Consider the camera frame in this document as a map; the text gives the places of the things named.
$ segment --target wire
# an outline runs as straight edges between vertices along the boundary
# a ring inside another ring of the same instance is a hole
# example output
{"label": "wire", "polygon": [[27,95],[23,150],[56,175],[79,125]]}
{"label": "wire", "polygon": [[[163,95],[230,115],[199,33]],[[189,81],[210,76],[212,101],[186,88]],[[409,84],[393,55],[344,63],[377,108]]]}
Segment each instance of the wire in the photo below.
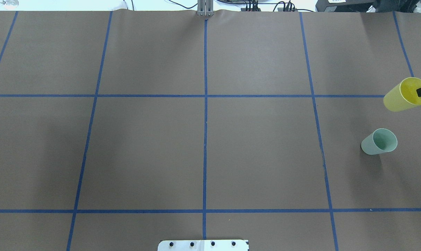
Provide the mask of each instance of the wire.
{"label": "wire", "polygon": [[[225,1],[221,1],[221,0],[217,0],[217,1],[220,2],[220,3],[227,3],[228,5],[242,5],[242,4],[244,4],[244,3],[225,2]],[[275,5],[275,3],[257,3],[257,5]]]}
{"label": "wire", "polygon": [[195,7],[195,6],[198,5],[198,3],[196,3],[196,5],[193,5],[192,7],[185,7],[184,5],[181,5],[181,4],[177,3],[177,2],[173,2],[172,0],[169,0],[169,2],[172,2],[172,3],[176,4],[176,5],[179,5],[179,6],[183,7],[183,8],[186,8],[186,9],[191,9],[191,8],[193,8],[193,7]]}
{"label": "wire", "polygon": [[352,9],[352,8],[350,8],[350,7],[348,7],[348,9],[349,9],[349,10],[352,10],[353,12],[360,12],[360,11],[354,10],[354,9]]}
{"label": "wire", "polygon": [[241,1],[243,1],[244,3],[232,3],[232,2],[225,2],[225,1],[222,1],[222,0],[217,0],[217,2],[226,3],[228,5],[243,5],[243,4],[245,4],[246,5],[246,11],[260,11],[260,8],[258,7],[258,5],[266,4],[266,3],[259,3],[258,0],[248,0],[249,3],[247,3],[245,0],[241,0]]}
{"label": "wire", "polygon": [[315,12],[315,11],[313,11],[313,10],[310,10],[310,9],[293,9],[293,10],[290,10],[290,11],[295,11],[295,10],[306,10],[306,11],[311,11],[311,12]]}
{"label": "wire", "polygon": [[283,11],[291,11],[293,9],[295,9],[295,4],[291,3],[291,1],[289,0]]}

